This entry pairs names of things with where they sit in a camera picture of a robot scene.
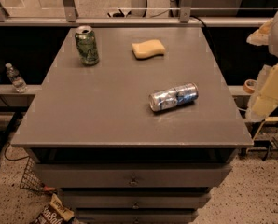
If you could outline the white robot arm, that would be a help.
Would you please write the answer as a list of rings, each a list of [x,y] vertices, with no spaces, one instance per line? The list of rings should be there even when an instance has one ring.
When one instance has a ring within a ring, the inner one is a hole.
[[[269,53],[278,58],[278,11],[275,16],[261,25],[246,42],[255,46],[266,45]],[[255,91],[251,95],[246,111],[246,118],[262,121],[278,107],[278,63],[264,65],[260,70]]]

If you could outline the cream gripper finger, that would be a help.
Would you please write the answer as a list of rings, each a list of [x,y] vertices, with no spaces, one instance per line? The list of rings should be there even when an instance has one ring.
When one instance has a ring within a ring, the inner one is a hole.
[[[278,64],[264,65],[246,111],[248,119],[265,119],[278,107]]]

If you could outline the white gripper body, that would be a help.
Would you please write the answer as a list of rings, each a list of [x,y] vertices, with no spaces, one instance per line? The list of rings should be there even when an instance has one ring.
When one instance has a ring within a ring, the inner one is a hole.
[[[270,19],[246,38],[248,44],[267,46],[269,53],[278,58],[278,19]]]

